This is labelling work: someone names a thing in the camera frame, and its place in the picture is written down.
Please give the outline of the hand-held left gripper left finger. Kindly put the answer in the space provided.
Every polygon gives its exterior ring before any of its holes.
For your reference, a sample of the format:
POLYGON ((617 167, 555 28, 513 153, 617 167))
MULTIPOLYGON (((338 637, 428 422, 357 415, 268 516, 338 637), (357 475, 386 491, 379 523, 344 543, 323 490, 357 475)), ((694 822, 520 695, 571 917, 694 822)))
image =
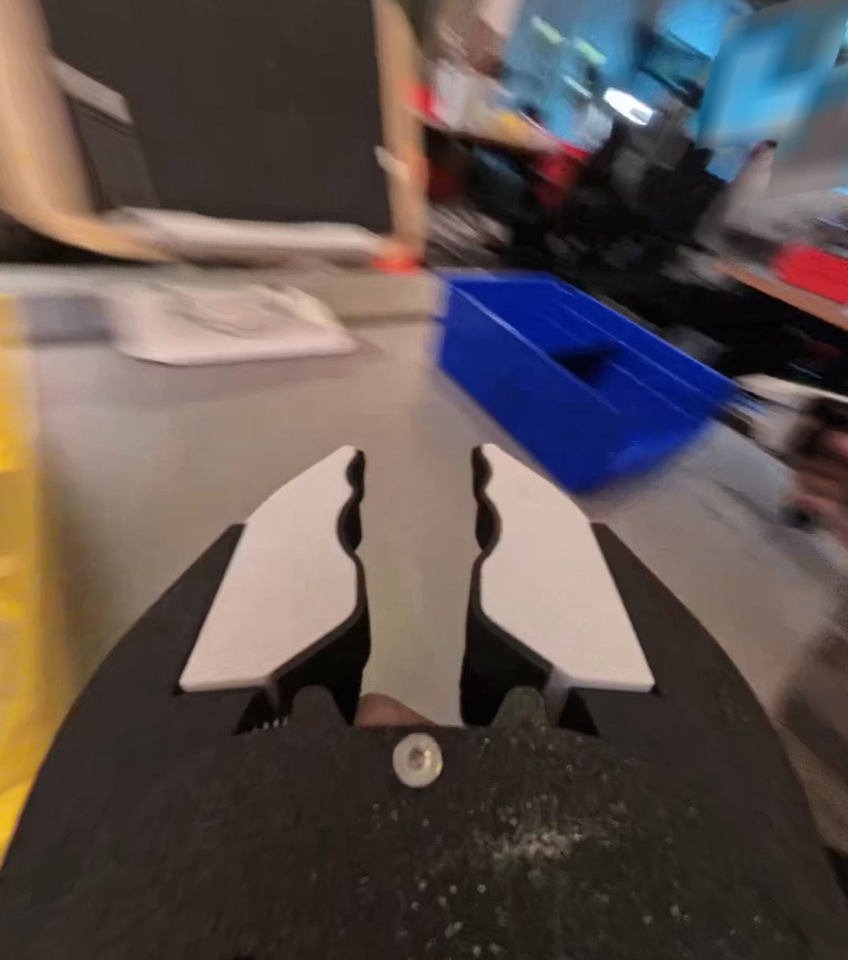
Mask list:
POLYGON ((266 498, 242 526, 178 680, 184 693, 254 691, 254 709, 290 712, 327 690, 355 718, 370 658, 358 557, 366 456, 342 446, 266 498))

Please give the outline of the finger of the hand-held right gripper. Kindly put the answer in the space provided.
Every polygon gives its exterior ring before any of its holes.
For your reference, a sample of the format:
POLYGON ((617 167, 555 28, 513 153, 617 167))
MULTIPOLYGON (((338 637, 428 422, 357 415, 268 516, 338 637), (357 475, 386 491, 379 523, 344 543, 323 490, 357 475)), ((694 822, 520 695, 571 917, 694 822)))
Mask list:
POLYGON ((816 387, 750 374, 735 381, 735 429, 767 452, 788 452, 803 413, 824 392, 816 387))

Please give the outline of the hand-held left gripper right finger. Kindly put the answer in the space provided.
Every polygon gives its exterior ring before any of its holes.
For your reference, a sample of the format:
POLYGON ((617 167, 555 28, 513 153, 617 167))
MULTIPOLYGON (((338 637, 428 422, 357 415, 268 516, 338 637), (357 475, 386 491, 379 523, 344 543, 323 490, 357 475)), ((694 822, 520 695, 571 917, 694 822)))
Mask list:
POLYGON ((490 724, 513 690, 551 723, 588 724, 584 691, 650 694, 656 679, 587 515, 493 443, 471 452, 475 559, 459 714, 490 724))

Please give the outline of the blue plastic bin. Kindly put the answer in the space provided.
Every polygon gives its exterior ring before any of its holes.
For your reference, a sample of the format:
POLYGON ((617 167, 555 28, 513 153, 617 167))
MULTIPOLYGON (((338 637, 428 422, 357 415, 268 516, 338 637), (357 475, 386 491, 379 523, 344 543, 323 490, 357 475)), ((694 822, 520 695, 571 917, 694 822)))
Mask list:
POLYGON ((547 273, 445 272, 437 364, 567 491, 650 474, 737 399, 736 384, 547 273), (590 389, 550 354, 610 343, 590 389))

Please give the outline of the red plastic bin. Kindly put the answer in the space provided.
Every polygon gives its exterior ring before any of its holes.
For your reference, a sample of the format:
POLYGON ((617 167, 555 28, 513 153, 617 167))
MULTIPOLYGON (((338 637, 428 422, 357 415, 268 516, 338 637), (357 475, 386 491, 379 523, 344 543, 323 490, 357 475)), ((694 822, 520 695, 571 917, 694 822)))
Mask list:
POLYGON ((848 258, 818 246, 783 246, 770 261, 772 274, 780 281, 848 306, 848 258))

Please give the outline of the black bin divider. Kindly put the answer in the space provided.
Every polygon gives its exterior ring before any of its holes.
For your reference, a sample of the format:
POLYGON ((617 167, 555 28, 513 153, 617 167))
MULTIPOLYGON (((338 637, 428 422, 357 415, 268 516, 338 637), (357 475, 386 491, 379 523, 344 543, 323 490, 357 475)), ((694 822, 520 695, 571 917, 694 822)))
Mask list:
POLYGON ((618 354, 619 349, 615 344, 600 342, 553 352, 550 360, 579 383, 590 389, 598 389, 613 371, 618 354))

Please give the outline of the black wood-framed board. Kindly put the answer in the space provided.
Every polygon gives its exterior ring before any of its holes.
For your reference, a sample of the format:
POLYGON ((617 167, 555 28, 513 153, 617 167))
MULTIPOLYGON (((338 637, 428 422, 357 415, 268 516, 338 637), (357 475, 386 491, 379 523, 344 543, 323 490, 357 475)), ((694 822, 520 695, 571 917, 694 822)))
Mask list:
POLYGON ((0 213, 121 261, 417 264, 400 2, 0 2, 0 213))

